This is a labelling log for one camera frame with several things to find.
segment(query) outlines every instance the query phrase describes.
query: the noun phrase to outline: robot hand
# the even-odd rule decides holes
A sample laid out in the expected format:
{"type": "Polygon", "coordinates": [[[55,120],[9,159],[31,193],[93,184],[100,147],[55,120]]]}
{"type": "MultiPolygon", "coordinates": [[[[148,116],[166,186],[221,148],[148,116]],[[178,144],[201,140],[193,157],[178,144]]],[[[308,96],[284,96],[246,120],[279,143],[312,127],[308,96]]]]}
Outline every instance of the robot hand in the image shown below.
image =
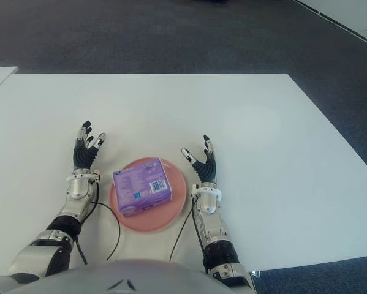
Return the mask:
{"type": "Polygon", "coordinates": [[[182,149],[183,156],[192,164],[202,183],[201,187],[193,185],[192,196],[197,199],[197,205],[192,214],[194,224],[198,223],[200,228],[203,265],[206,272],[229,287],[250,285],[249,274],[240,264],[221,219],[222,194],[216,185],[213,146],[208,136],[204,135],[203,138],[207,157],[205,163],[199,162],[187,149],[182,149]]]}
{"type": "Polygon", "coordinates": [[[86,121],[78,131],[73,162],[74,170],[67,178],[70,187],[66,202],[49,226],[40,232],[15,258],[9,274],[21,284],[27,284],[43,277],[67,270],[74,241],[81,232],[81,226],[89,216],[91,202],[99,197],[98,172],[91,172],[93,160],[105,140],[101,133],[88,148],[93,137],[91,123],[86,121]]]}
{"type": "Polygon", "coordinates": [[[183,156],[191,163],[195,172],[200,177],[202,186],[216,186],[216,161],[214,159],[213,145],[208,136],[204,135],[206,162],[199,162],[189,150],[183,148],[183,156]]]}
{"type": "Polygon", "coordinates": [[[75,139],[74,152],[73,152],[73,163],[74,170],[84,168],[89,170],[95,159],[99,148],[105,141],[105,133],[101,133],[94,144],[88,148],[89,144],[93,140],[93,136],[87,138],[88,134],[92,131],[91,122],[86,121],[81,126],[75,139]]]}

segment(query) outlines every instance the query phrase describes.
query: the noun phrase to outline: dark carpet floor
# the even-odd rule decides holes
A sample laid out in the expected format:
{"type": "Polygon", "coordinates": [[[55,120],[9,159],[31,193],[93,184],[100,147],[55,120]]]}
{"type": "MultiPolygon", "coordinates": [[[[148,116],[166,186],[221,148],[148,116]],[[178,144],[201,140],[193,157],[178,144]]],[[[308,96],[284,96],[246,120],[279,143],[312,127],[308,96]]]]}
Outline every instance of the dark carpet floor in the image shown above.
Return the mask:
{"type": "MultiPolygon", "coordinates": [[[[367,163],[367,44],[292,0],[0,0],[20,73],[288,73],[367,163]]],[[[263,272],[259,293],[367,293],[367,258],[263,272]]]]}

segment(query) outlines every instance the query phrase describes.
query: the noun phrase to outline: pink plate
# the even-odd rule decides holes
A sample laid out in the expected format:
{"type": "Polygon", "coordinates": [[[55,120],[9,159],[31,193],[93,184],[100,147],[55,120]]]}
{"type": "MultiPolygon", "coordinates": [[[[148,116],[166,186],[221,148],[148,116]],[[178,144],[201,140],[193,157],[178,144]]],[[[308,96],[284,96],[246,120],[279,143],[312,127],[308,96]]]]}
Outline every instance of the pink plate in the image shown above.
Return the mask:
{"type": "MultiPolygon", "coordinates": [[[[155,158],[156,157],[145,157],[137,159],[123,169],[142,164],[155,158]]],[[[171,223],[181,212],[184,202],[186,201],[186,181],[181,171],[171,162],[165,159],[161,159],[161,162],[172,189],[172,199],[167,203],[160,204],[134,216],[124,217],[119,212],[115,186],[114,184],[111,185],[110,206],[118,216],[119,221],[125,227],[140,232],[160,230],[171,223]]]]}

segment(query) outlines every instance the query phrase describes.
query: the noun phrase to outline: purple package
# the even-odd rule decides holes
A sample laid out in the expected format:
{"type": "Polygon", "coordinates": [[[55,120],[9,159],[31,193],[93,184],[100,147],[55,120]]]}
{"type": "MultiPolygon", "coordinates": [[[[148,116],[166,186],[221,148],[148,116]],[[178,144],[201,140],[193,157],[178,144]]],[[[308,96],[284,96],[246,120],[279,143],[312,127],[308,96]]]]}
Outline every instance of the purple package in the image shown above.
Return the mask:
{"type": "Polygon", "coordinates": [[[160,158],[113,173],[119,211],[132,216],[171,200],[171,186],[160,158]]]}

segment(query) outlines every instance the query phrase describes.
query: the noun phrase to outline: black wire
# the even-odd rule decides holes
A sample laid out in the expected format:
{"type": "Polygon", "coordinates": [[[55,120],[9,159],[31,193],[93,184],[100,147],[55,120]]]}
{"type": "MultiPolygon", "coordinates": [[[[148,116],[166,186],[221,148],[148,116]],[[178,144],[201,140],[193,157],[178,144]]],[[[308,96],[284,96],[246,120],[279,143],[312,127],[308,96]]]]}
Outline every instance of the black wire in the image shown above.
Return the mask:
{"type": "MultiPolygon", "coordinates": [[[[194,198],[192,199],[191,203],[192,203],[192,206],[194,206],[194,198]]],[[[198,242],[200,243],[202,256],[203,258],[205,258],[205,250],[202,247],[200,233],[198,232],[197,223],[195,222],[195,218],[194,218],[194,209],[191,209],[191,216],[193,218],[194,228],[195,228],[195,232],[197,233],[198,242]]]]}
{"type": "Polygon", "coordinates": [[[197,200],[198,200],[198,199],[195,199],[195,202],[191,205],[191,209],[190,209],[190,211],[189,211],[189,214],[186,216],[186,218],[185,218],[185,220],[184,220],[184,222],[183,222],[183,225],[182,225],[182,227],[181,227],[181,230],[179,231],[178,237],[176,237],[175,244],[174,244],[174,245],[173,245],[173,247],[172,247],[172,251],[171,251],[171,254],[170,254],[170,259],[169,259],[169,261],[171,261],[173,251],[175,250],[176,244],[178,243],[178,240],[179,240],[179,238],[180,238],[180,236],[181,236],[181,234],[182,234],[182,231],[183,231],[184,225],[186,225],[186,222],[187,222],[187,220],[189,219],[190,213],[191,213],[191,211],[193,210],[194,205],[197,203],[197,200]]]}
{"type": "Polygon", "coordinates": [[[119,241],[121,239],[121,224],[120,224],[119,219],[118,219],[118,216],[116,216],[114,210],[112,210],[108,205],[106,205],[104,203],[101,203],[101,202],[92,202],[92,203],[95,203],[95,205],[99,204],[99,205],[102,205],[102,206],[108,208],[112,212],[112,214],[115,216],[116,222],[118,223],[118,227],[119,227],[118,240],[115,243],[114,249],[112,249],[110,255],[106,259],[106,261],[108,261],[110,259],[110,257],[114,254],[116,248],[118,247],[119,241]]]}
{"type": "Polygon", "coordinates": [[[84,252],[82,251],[81,247],[80,247],[80,243],[78,242],[78,238],[75,237],[74,239],[75,241],[75,245],[77,246],[77,249],[78,249],[78,253],[80,254],[81,256],[81,259],[83,260],[84,264],[87,265],[88,262],[86,261],[86,258],[85,258],[85,255],[84,255],[84,252]]]}

